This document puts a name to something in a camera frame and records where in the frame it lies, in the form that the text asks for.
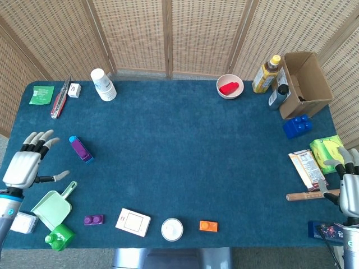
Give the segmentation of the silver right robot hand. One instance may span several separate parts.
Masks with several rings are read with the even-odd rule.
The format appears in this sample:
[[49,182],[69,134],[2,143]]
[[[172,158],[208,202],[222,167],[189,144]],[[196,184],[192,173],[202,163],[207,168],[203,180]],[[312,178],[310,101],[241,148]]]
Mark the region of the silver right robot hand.
[[337,147],[338,152],[344,160],[324,161],[325,165],[334,166],[340,179],[340,192],[335,195],[328,191],[323,180],[319,180],[319,189],[322,195],[339,206],[341,212],[352,218],[358,218],[358,151],[356,149],[346,150],[344,147]]

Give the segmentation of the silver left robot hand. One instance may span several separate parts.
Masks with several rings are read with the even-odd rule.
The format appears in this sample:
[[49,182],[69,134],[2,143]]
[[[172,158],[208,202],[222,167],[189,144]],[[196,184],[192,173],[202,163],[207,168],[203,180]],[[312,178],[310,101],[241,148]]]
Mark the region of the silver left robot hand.
[[23,198],[23,190],[34,183],[57,182],[69,175],[65,170],[53,176],[39,176],[39,166],[50,148],[59,138],[51,138],[54,130],[46,132],[32,132],[24,140],[20,150],[16,152],[4,174],[3,182],[7,189],[1,194]]

